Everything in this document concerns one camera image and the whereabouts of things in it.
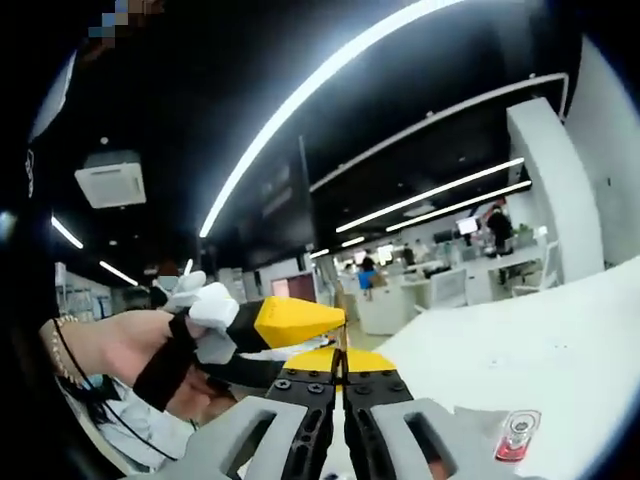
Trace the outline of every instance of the finger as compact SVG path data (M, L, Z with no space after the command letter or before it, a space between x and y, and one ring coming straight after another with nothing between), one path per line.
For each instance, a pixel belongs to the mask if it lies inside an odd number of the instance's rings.
M219 397L213 399L211 403L204 409L202 416L200 417L200 423L205 424L215 418L218 418L235 404L235 400L227 397Z
M167 405L167 411L183 420L198 419L211 403L211 398L182 383Z
M216 389L207 383L206 375L197 370L190 370L185 379L189 386L194 390L209 396L216 396L223 393L220 389Z

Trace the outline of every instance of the white pillar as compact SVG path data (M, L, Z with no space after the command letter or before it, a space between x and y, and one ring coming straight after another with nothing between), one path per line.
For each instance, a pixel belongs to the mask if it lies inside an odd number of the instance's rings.
M600 219L587 174L564 126L545 98L507 109L514 148L525 159L541 221L560 241L563 279L604 268Z

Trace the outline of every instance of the gray plastic gripper part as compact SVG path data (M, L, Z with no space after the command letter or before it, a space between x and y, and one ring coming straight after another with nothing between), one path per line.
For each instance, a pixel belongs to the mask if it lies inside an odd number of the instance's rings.
M429 399L371 409L396 472L397 480L432 480L427 461L407 422L421 425L429 441L454 474L449 480L515 480L521 478L493 459L482 436L461 425L454 415ZM543 480L528 477L529 480Z
M280 479L291 443L306 407L247 397L195 432L184 457L153 474L131 475L135 480L228 480L252 456L245 480ZM252 439L262 421L271 420L262 441Z
M229 480L251 457L244 480L280 480L291 443L306 407L260 397L247 397L214 422L194 433L184 457L153 474L131 475L129 480ZM412 400L379 405L371 413L387 443L397 480L433 480L407 421L423 421L429 440L455 466L451 480L515 480L518 475L492 459L478 432L465 429L437 403ZM261 422L270 425L257 444ZM528 480L543 480L528 477Z

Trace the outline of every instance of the office chair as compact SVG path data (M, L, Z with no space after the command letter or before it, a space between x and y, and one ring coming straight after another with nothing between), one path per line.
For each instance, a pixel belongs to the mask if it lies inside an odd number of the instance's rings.
M542 275L537 285L516 285L511 289L511 295L521 297L530 293L540 292L552 288L560 283L558 271L560 270L560 242L555 241L547 245L544 256Z
M456 308L467 305L466 281L467 271L464 268L433 275L429 308Z

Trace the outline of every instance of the air conditioner vent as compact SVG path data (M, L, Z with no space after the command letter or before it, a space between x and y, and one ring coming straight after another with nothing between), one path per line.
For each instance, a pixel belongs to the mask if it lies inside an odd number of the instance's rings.
M122 207L147 201L136 152L126 150L89 156L76 180L93 208Z

